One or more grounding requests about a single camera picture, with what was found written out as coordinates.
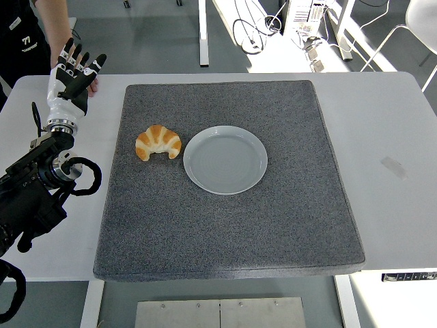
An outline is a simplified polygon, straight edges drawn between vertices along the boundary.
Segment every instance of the cable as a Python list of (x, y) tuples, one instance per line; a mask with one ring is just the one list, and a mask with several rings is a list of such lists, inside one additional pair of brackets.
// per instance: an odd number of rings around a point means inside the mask
[(74, 164), (84, 164), (85, 166), (88, 166), (94, 173), (94, 181), (89, 189), (73, 190), (71, 194), (75, 196), (86, 196), (92, 195), (93, 193), (97, 192), (97, 190), (100, 188), (100, 185), (102, 184), (102, 171), (100, 170), (99, 166), (89, 159), (83, 157), (73, 157), (67, 160), (64, 164), (62, 164), (61, 169), (62, 171), (69, 174), (70, 168)]
[(35, 125), (37, 128), (37, 134), (38, 134), (38, 138), (39, 138), (39, 137), (41, 137), (41, 132), (44, 132), (44, 130), (41, 129), (40, 112), (38, 111), (38, 108), (36, 107), (35, 102), (32, 102), (32, 114), (33, 114), (33, 120), (35, 121)]
[(15, 280), (16, 291), (12, 297), (9, 309), (5, 313), (0, 314), (0, 324), (14, 317), (26, 297), (26, 278), (21, 270), (6, 261), (0, 260), (0, 285), (6, 277), (11, 277)]
[[(372, 19), (372, 20), (369, 21), (368, 23), (365, 23), (364, 25), (361, 25), (359, 31), (361, 31), (364, 27), (366, 27), (366, 26), (372, 24), (373, 22), (375, 22), (375, 21), (378, 20), (379, 18), (385, 16), (385, 15), (387, 14), (387, 12), (389, 12), (390, 0), (387, 0), (387, 2), (384, 3), (384, 4), (387, 4), (387, 7), (386, 7), (385, 12), (384, 12), (383, 14), (379, 15), (378, 17)], [(326, 26), (326, 19), (325, 19), (325, 14), (326, 14), (326, 12), (328, 11), (328, 9), (329, 9), (329, 7), (327, 7), (327, 9), (325, 10), (325, 12), (323, 13), (323, 21), (324, 21), (325, 31), (326, 31), (326, 42), (328, 42), (328, 39), (329, 39), (328, 27)], [(352, 48), (353, 48), (354, 45), (355, 45), (355, 42), (356, 42), (356, 39), (355, 39), (355, 40), (353, 41), (353, 43), (350, 45), (350, 49), (349, 49), (349, 50), (345, 50), (345, 49), (341, 48), (338, 44), (335, 44), (335, 43), (328, 43), (328, 45), (329, 45), (329, 46), (336, 46), (337, 48), (341, 49), (341, 50), (344, 51), (345, 53), (350, 53), (350, 52), (352, 51)]]
[[(236, 19), (236, 20), (234, 21), (234, 23), (232, 24), (232, 34), (233, 34), (234, 40), (235, 40), (236, 43), (240, 46), (240, 48), (241, 48), (241, 50), (243, 51), (243, 53), (245, 53), (245, 54), (247, 54), (247, 55), (258, 55), (259, 53), (261, 53), (261, 52), (266, 48), (267, 39), (268, 39), (269, 37), (275, 35), (276, 33), (280, 32), (280, 30), (281, 30), (281, 28), (282, 28), (282, 22), (281, 22), (280, 19), (278, 19), (278, 15), (279, 15), (279, 13), (281, 12), (281, 10), (285, 7), (285, 4), (286, 4), (287, 2), (285, 2), (285, 3), (283, 4), (283, 6), (281, 7), (281, 9), (279, 9), (279, 11), (277, 12), (277, 14), (273, 16), (273, 15), (264, 15), (264, 12), (261, 10), (261, 8), (259, 8), (258, 4), (256, 4), (256, 2), (254, 2), (254, 0), (252, 0), (252, 3), (255, 5), (255, 7), (256, 7), (256, 8), (257, 8), (261, 13), (262, 13), (262, 15), (263, 15), (263, 16), (262, 16), (260, 19), (258, 19), (257, 21), (255, 21), (255, 19), (253, 18), (253, 15), (252, 15), (252, 12), (251, 12), (251, 10), (250, 10), (250, 8), (249, 8), (249, 5), (248, 5), (248, 3), (247, 3), (247, 0), (244, 0), (244, 2), (245, 2), (245, 4), (246, 4), (246, 8), (247, 8), (247, 11), (249, 12), (249, 15), (251, 16), (252, 23), (250, 23), (250, 22), (248, 22), (247, 20), (244, 20), (244, 19), (241, 18), (240, 11), (238, 10), (237, 1), (234, 0), (235, 7), (236, 7), (236, 11), (237, 11), (237, 15), (238, 15), (238, 19)], [(270, 22), (268, 23), (268, 26), (267, 26), (267, 21), (266, 21), (267, 18), (271, 18), (271, 19), (270, 19)], [(257, 27), (257, 24), (258, 24), (261, 20), (264, 21), (264, 24), (265, 24), (265, 26), (266, 26), (266, 29), (267, 29), (269, 32), (271, 32), (271, 33), (266, 33), (266, 32), (260, 30), (260, 29)], [(279, 29), (276, 28), (276, 27), (274, 26), (274, 22), (275, 22), (275, 21), (278, 21), (278, 22), (279, 22)], [(243, 38), (243, 40), (242, 40), (240, 43), (237, 41), (236, 34), (235, 34), (236, 23), (239, 23), (239, 22), (241, 22), (241, 24), (242, 24), (242, 26), (243, 26), (243, 29), (244, 29), (244, 32), (245, 32), (245, 34), (246, 34), (246, 36)], [(249, 26), (249, 27), (252, 29), (252, 30), (251, 30), (251, 32), (252, 32), (251, 35), (250, 35), (249, 31), (247, 30), (246, 26)], [(260, 43), (260, 46), (261, 46), (261, 47), (259, 47), (259, 45), (257, 45), (256, 41), (254, 40), (254, 33), (257, 34), (257, 38), (259, 38), (259, 43)], [(249, 42), (251, 43), (252, 48), (253, 48), (253, 49), (257, 49), (257, 50), (256, 50), (256, 51), (248, 51), (248, 50), (246, 50), (246, 49), (245, 49), (246, 47), (245, 47), (245, 45), (244, 45), (245, 40), (249, 40)]]
[(299, 31), (296, 31), (297, 36), (299, 37), (299, 44), (296, 43), (296, 41), (294, 41), (293, 38), (290, 38), (291, 41), (293, 41), (294, 45), (297, 46), (300, 50), (303, 50), (305, 43), (303, 42), (302, 36), (299, 33)]
[(78, 38), (79, 40), (82, 40), (81, 37), (79, 36), (79, 33), (77, 33), (75, 29), (71, 29), (71, 34), (76, 38)]
[(382, 7), (383, 5), (385, 5), (387, 2), (389, 2), (390, 0), (385, 1), (383, 4), (381, 5), (371, 5), (370, 3), (364, 2), (363, 0), (359, 0), (361, 3), (364, 3), (365, 5), (368, 5), (369, 7), (374, 7), (374, 8), (378, 8), (378, 7)]

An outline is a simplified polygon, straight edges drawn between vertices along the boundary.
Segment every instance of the label tag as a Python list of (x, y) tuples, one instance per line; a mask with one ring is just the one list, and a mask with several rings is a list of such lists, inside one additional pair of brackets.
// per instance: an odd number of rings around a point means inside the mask
[(17, 17), (16, 20), (14, 20), (14, 22), (12, 22), (12, 24), (9, 25), (9, 29), (10, 29), (10, 30), (13, 30), (13, 29), (14, 29), (15, 27), (17, 27), (18, 24), (20, 24), (20, 23), (21, 23), (21, 18), (20, 18), (20, 17)]
[(394, 173), (399, 179), (407, 179), (407, 171), (402, 167), (401, 163), (387, 156), (381, 160), (381, 164)]

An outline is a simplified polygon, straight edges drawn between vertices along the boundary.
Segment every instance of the gray floor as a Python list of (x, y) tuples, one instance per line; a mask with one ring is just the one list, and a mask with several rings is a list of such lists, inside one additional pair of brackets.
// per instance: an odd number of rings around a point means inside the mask
[[(123, 7), (122, 0), (69, 2), (70, 16), (78, 18), (75, 29), (82, 38), (84, 49), (93, 58), (100, 53), (108, 55), (102, 74), (247, 72), (250, 62), (234, 46), (211, 0), (207, 0), (208, 68), (199, 67), (197, 1), (185, 0), (182, 7), (178, 7), (174, 0), (130, 2), (132, 8), (129, 10)], [(274, 10), (273, 3), (277, 0), (261, 2)], [(381, 3), (376, 0), (368, 2)], [(404, 22), (408, 1), (392, 2), (390, 13), (365, 30), (373, 45), (378, 45), (394, 25)], [(384, 8), (369, 8), (357, 2), (352, 16), (358, 24), (363, 24), (383, 12)], [(437, 64), (437, 56), (433, 55), (420, 68), (419, 63), (427, 55), (427, 49), (408, 33), (399, 31), (395, 34), (383, 49), (383, 54), (398, 70), (412, 73), (419, 85), (423, 85)], [(360, 70), (363, 64), (358, 56), (348, 63), (353, 71)], [(434, 111), (437, 111), (436, 89), (434, 79), (425, 93)], [(28, 285), (29, 292), (22, 310), (4, 327), (79, 326), (86, 283)], [(3, 295), (11, 295), (13, 288), (12, 283), (0, 287), (0, 311), (5, 309), (7, 302)], [(134, 327), (138, 301), (281, 296), (302, 297), (308, 327), (342, 327), (331, 277), (108, 283), (102, 300), (100, 320), (103, 323), (100, 327)], [(359, 299), (358, 312), (362, 327), (372, 327)]]

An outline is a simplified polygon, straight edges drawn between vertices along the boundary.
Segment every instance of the gray felt mat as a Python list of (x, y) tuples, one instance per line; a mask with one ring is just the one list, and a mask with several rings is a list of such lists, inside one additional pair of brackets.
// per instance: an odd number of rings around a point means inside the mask
[[(181, 154), (142, 162), (135, 139), (153, 124), (179, 134)], [(239, 126), (265, 145), (252, 189), (195, 185), (184, 146), (211, 126)], [(334, 275), (365, 261), (310, 81), (131, 85), (126, 89), (94, 264), (97, 278)]]

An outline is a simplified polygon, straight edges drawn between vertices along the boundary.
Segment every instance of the chair leg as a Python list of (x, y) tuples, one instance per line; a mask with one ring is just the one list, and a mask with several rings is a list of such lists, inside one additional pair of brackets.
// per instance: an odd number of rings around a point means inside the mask
[(390, 31), (390, 33), (388, 34), (388, 36), (384, 39), (384, 41), (382, 41), (382, 43), (380, 44), (380, 46), (376, 49), (375, 53), (373, 54), (373, 56), (370, 57), (370, 59), (366, 62), (366, 64), (363, 66), (363, 68), (361, 68), (360, 72), (364, 71), (364, 69), (370, 64), (370, 62), (375, 58), (375, 56), (380, 52), (381, 48), (385, 45), (385, 43), (389, 40), (389, 38), (391, 37), (391, 35), (393, 34), (394, 31), (396, 31), (399, 28), (403, 28), (403, 29), (408, 29), (409, 28), (406, 25), (397, 25), (395, 26), (394, 29), (392, 29)]
[(429, 82), (431, 82), (431, 80), (432, 80), (433, 76), (436, 74), (436, 72), (437, 72), (437, 65), (436, 65), (436, 67), (434, 67), (434, 69), (432, 70), (431, 75), (428, 77), (428, 80), (425, 82), (425, 85), (422, 88), (422, 92), (425, 91), (425, 89), (427, 88)]

